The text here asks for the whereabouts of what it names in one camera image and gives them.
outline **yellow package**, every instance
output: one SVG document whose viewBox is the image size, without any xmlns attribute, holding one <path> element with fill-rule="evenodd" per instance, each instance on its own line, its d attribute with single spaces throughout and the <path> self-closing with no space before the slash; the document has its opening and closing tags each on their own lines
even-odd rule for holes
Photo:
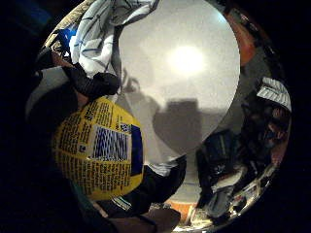
<svg viewBox="0 0 311 233">
<path fill-rule="evenodd" d="M 104 97 L 61 123 L 52 154 L 64 176 L 92 200 L 125 195 L 143 178 L 140 124 Z"/>
</svg>

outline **barcode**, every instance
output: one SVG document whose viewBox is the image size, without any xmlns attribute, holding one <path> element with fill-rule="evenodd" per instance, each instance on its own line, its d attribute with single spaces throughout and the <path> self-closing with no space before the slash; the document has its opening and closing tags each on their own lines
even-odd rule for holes
<svg viewBox="0 0 311 233">
<path fill-rule="evenodd" d="M 101 161 L 125 161 L 128 159 L 129 135 L 97 127 L 91 158 Z"/>
</svg>

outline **bright light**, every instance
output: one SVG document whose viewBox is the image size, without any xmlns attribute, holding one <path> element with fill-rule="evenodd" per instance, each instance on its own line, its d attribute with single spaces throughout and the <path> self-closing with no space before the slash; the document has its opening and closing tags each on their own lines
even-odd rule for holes
<svg viewBox="0 0 311 233">
<path fill-rule="evenodd" d="M 168 56 L 168 62 L 178 73 L 191 75 L 203 70 L 203 55 L 194 47 L 178 47 Z"/>
</svg>

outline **white cloth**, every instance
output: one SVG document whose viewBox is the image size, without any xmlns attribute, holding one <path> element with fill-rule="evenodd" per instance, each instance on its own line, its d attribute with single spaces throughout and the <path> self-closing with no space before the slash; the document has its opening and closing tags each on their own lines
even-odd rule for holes
<svg viewBox="0 0 311 233">
<path fill-rule="evenodd" d="M 279 81 L 264 77 L 257 96 L 279 103 L 290 112 L 292 111 L 290 94 L 284 85 Z"/>
<path fill-rule="evenodd" d="M 157 163 L 157 164 L 149 164 L 148 166 L 158 175 L 163 177 L 168 177 L 171 173 L 171 169 L 176 167 L 178 163 L 176 160 L 166 162 L 166 163 Z"/>
<path fill-rule="evenodd" d="M 89 78 L 98 72 L 117 74 L 112 66 L 115 26 L 145 17 L 158 0 L 96 0 L 91 4 L 70 40 L 71 59 Z"/>
</svg>

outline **orange object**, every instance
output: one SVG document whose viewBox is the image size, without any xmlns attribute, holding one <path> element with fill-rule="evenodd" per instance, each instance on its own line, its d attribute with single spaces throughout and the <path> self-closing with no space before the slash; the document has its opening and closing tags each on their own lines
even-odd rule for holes
<svg viewBox="0 0 311 233">
<path fill-rule="evenodd" d="M 231 15 L 225 16 L 230 24 L 240 50 L 241 66 L 245 66 L 255 55 L 254 38 L 248 30 L 240 23 L 236 22 Z"/>
<path fill-rule="evenodd" d="M 183 224 L 188 223 L 188 221 L 190 220 L 190 214 L 196 206 L 196 203 L 184 203 L 171 200 L 168 200 L 166 203 L 169 204 L 172 209 L 181 213 L 180 222 Z"/>
</svg>

